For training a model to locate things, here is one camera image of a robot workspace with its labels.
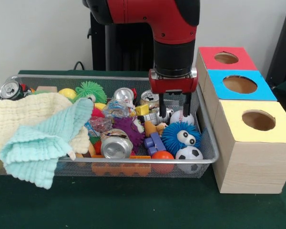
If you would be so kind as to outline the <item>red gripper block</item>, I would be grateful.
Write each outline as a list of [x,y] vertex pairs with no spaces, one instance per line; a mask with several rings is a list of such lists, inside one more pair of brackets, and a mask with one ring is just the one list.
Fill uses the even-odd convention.
[[159,94],[159,116],[166,117],[166,106],[163,94],[182,93],[185,95],[183,105],[183,116],[190,115],[191,97],[198,84],[198,73],[196,68],[192,68],[187,75],[182,76],[162,76],[155,69],[149,70],[149,82],[153,94]]

